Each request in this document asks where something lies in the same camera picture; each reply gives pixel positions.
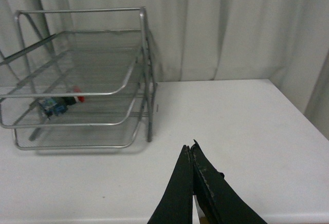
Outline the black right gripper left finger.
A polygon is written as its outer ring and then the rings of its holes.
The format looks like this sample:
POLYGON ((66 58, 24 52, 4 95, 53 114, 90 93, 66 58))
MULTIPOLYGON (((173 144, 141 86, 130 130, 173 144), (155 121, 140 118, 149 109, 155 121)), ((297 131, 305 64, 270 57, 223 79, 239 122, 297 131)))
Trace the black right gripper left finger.
POLYGON ((184 145, 161 201, 148 223, 192 223, 193 165, 184 145))

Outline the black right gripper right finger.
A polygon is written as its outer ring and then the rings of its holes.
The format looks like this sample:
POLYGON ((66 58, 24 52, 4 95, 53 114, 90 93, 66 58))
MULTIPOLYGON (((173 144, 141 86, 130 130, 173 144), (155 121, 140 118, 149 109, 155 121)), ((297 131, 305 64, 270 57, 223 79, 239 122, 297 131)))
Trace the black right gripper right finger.
POLYGON ((209 223, 265 223, 207 159, 200 145, 192 146, 194 194, 209 223))

